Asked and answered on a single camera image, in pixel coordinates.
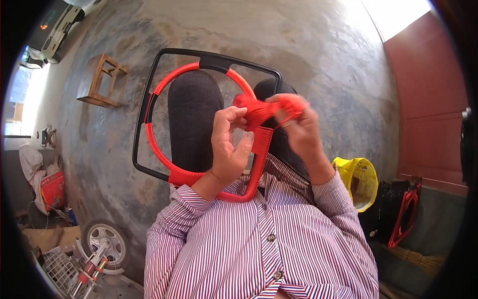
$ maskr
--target striped shirt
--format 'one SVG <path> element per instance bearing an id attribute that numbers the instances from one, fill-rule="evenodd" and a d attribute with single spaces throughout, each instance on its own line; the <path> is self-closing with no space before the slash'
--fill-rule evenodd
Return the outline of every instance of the striped shirt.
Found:
<path id="1" fill-rule="evenodd" d="M 249 176 L 225 191 L 244 194 Z M 171 187 L 147 233 L 145 298 L 378 298 L 377 266 L 337 168 L 311 186 L 268 155 L 253 200 Z"/>

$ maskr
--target leg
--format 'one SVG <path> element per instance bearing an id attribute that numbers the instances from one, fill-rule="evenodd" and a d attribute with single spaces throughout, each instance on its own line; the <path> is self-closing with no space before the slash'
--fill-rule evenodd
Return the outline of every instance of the leg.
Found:
<path id="1" fill-rule="evenodd" d="M 274 95 L 274 83 L 275 79 L 266 79 L 259 82 L 254 88 L 254 93 L 258 100 L 264 101 L 266 98 Z M 282 84 L 282 88 L 279 91 L 280 93 L 297 93 L 295 89 L 286 84 Z M 265 121 L 262 124 L 263 127 L 275 128 L 277 127 L 277 122 L 274 118 L 271 118 Z M 283 128 L 278 128 L 274 131 L 271 140 L 271 146 L 269 147 L 269 153 L 274 157 L 278 158 L 282 162 L 288 164 L 292 169 L 298 172 L 304 177 L 309 177 L 307 169 L 302 161 L 302 159 L 292 151 L 287 141 L 287 134 Z"/>
<path id="2" fill-rule="evenodd" d="M 168 111 L 175 165 L 194 172 L 211 168 L 214 114 L 221 109 L 224 109 L 221 91 L 208 73 L 190 71 L 171 83 Z"/>

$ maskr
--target hand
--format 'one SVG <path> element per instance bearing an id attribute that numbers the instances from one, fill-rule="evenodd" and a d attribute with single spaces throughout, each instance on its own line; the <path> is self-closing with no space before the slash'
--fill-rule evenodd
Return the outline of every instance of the hand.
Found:
<path id="1" fill-rule="evenodd" d="M 232 132 L 235 128 L 246 128 L 244 115 L 247 108 L 228 107 L 216 112 L 211 135 L 213 151 L 212 168 L 191 188 L 202 198 L 214 200 L 217 194 L 229 186 L 246 169 L 247 161 L 254 142 L 254 133 L 247 132 L 236 149 L 232 144 Z"/>
<path id="2" fill-rule="evenodd" d="M 291 94 L 306 103 L 306 100 L 299 95 Z M 277 102 L 279 95 L 274 95 L 266 102 Z M 275 119 L 281 123 L 288 117 L 286 111 L 279 109 Z M 282 124 L 287 133 L 287 139 L 291 149 L 303 160 L 310 175 L 312 185 L 324 184 L 334 176 L 335 170 L 331 166 L 322 148 L 320 140 L 319 117 L 309 106 L 304 108 L 300 119 L 287 120 Z"/>

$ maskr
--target broom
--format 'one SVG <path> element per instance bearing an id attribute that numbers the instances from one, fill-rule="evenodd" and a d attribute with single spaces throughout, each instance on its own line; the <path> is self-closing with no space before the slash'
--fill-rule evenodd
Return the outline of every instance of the broom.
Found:
<path id="1" fill-rule="evenodd" d="M 389 248 L 387 245 L 382 244 L 382 247 L 387 249 L 389 252 L 393 253 L 394 255 L 398 256 L 402 260 L 408 261 L 414 265 L 419 266 L 428 275 L 432 277 L 438 273 L 441 266 L 443 265 L 443 262 L 445 262 L 446 260 L 445 256 L 434 256 L 434 255 L 423 256 L 418 252 L 404 249 L 399 246 Z"/>

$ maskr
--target wrist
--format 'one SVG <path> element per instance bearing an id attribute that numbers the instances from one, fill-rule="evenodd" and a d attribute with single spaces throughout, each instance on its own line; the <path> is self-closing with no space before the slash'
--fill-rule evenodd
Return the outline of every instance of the wrist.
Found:
<path id="1" fill-rule="evenodd" d="M 205 200 L 213 201 L 225 187 L 227 185 L 224 186 L 224 183 L 209 170 L 191 186 L 191 189 Z"/>
<path id="2" fill-rule="evenodd" d="M 313 159 L 304 161 L 312 185 L 322 185 L 330 181 L 335 175 L 335 169 L 330 164 L 323 151 L 319 151 Z"/>

